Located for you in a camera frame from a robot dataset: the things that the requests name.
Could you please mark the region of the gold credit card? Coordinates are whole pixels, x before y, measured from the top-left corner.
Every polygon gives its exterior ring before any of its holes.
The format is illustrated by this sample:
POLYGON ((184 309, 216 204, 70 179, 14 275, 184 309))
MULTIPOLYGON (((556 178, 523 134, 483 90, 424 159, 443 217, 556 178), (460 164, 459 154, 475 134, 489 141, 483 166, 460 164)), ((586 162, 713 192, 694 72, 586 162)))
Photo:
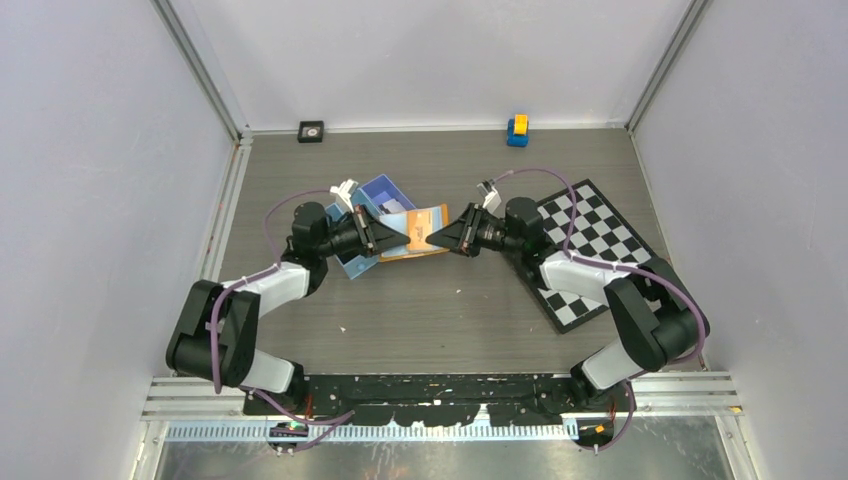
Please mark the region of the gold credit card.
POLYGON ((406 235, 410 238, 410 243, 407 245, 409 255, 432 255, 444 252, 445 249, 428 244, 426 237, 443 228, 447 220, 446 204, 407 211, 406 235))

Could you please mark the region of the orange leather card holder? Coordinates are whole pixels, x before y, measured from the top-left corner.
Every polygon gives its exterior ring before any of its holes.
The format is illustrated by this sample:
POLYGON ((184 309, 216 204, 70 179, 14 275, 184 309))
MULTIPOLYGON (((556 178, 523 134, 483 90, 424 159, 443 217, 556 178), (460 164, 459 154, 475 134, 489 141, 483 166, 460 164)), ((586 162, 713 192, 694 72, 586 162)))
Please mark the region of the orange leather card holder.
POLYGON ((426 241, 430 234, 441 230, 449 223, 448 206, 446 204, 385 214, 381 215, 379 220, 410 239, 410 242, 406 245, 381 253, 379 255, 381 263, 448 252, 447 248, 437 247, 426 241))

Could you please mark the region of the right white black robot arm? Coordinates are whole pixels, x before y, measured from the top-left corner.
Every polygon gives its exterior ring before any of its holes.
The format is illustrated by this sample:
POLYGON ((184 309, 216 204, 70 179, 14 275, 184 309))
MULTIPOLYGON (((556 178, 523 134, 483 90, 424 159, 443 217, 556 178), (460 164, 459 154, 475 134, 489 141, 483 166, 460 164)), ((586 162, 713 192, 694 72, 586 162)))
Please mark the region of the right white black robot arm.
POLYGON ((701 309, 667 261, 596 260, 556 245, 529 198, 509 200, 502 218, 471 203, 426 240, 466 257, 483 249, 507 252, 535 287, 576 294, 608 308, 617 340, 570 370, 572 400, 584 410, 598 409, 612 387, 635 376, 697 356, 708 336, 701 309))

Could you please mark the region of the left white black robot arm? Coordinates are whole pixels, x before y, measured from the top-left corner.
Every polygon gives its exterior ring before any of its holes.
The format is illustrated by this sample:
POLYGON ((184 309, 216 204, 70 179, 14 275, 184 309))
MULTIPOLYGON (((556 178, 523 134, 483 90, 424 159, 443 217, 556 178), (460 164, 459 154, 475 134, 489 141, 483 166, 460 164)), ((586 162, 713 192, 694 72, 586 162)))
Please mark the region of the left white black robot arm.
POLYGON ((362 206, 334 221, 317 202, 299 205, 274 264, 238 280, 191 286, 166 349, 167 366, 209 380, 215 389, 264 390, 280 412, 298 412, 307 398, 305 385, 295 380, 302 368, 258 349, 260 318, 313 294, 327 275, 328 258, 374 257, 409 241, 362 206))

